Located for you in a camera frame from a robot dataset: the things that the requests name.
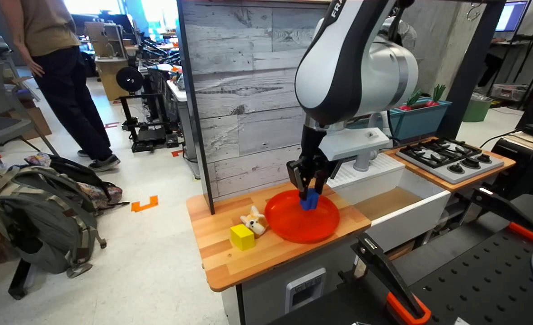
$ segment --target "white box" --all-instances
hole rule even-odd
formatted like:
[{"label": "white box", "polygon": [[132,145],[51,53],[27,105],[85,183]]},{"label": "white box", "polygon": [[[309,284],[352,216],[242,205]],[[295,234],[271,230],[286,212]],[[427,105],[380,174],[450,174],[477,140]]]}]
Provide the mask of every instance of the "white box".
[{"label": "white box", "polygon": [[343,165],[327,185],[372,221],[367,234],[383,252],[434,230],[450,199],[450,192],[385,154],[363,174],[356,172],[352,163]]}]

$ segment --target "gray backpack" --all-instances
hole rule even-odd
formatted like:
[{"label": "gray backpack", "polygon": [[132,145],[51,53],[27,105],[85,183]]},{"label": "gray backpack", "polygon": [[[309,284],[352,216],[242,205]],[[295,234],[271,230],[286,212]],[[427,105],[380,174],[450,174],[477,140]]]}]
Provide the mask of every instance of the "gray backpack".
[{"label": "gray backpack", "polygon": [[78,183],[44,167],[0,172],[0,234],[44,272],[71,279],[91,270],[98,212]]}]

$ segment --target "yellow block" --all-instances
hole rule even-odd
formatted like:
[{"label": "yellow block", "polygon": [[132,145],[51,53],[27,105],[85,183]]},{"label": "yellow block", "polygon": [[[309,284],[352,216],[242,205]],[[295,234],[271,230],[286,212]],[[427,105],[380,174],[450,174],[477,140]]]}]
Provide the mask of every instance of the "yellow block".
[{"label": "yellow block", "polygon": [[244,225],[230,228],[230,243],[237,250],[251,250],[255,246],[255,235]]}]

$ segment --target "sneaker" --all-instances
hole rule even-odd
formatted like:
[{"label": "sneaker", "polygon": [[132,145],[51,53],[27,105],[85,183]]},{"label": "sneaker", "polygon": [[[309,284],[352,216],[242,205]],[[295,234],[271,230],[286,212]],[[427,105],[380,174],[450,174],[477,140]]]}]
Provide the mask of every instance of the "sneaker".
[{"label": "sneaker", "polygon": [[119,163],[121,161],[118,160],[118,156],[110,156],[105,161],[94,161],[92,165],[89,165],[89,169],[96,172],[105,172],[105,170],[114,170],[116,167],[119,167]]}]

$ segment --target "small toy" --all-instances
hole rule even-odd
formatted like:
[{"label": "small toy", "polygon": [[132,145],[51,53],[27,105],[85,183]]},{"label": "small toy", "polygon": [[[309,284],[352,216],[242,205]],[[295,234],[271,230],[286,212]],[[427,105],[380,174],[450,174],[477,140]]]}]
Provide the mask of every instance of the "small toy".
[{"label": "small toy", "polygon": [[246,252],[255,246],[255,235],[244,225],[237,225],[230,228],[230,243],[233,248]]},{"label": "small toy", "polygon": [[251,230],[257,237],[262,237],[266,234],[266,219],[259,212],[257,207],[251,207],[250,216],[242,216],[240,221],[248,230]]}]

